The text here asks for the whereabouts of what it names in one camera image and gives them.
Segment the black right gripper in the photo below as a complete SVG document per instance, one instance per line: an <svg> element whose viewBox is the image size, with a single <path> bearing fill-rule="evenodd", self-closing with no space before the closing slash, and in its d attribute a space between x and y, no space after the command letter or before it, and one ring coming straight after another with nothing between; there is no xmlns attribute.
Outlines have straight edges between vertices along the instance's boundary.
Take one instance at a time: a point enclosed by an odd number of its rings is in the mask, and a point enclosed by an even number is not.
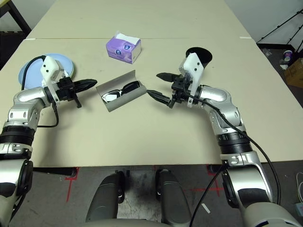
<svg viewBox="0 0 303 227"><path fill-rule="evenodd" d="M158 73L156 77L166 82L173 82L171 86L173 90L172 98L169 98L156 90L147 90L147 94L150 97L162 104L165 104L170 109L173 108L176 102L188 102L190 95L189 88L192 85L192 81L190 79L187 79L182 75L167 72Z"/></svg>

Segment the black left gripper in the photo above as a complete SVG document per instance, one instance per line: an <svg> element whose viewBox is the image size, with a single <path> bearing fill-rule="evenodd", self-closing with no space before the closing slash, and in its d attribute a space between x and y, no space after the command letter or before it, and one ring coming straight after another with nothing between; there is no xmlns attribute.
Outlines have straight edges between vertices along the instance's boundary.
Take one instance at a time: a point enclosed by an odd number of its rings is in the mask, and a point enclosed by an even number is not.
<svg viewBox="0 0 303 227"><path fill-rule="evenodd" d="M97 81L95 79L82 79L78 81L72 81L70 77L65 77L57 82L58 90L56 94L60 101L75 101L77 108L81 108L82 105L78 99L77 93L83 92L95 86Z"/></svg>

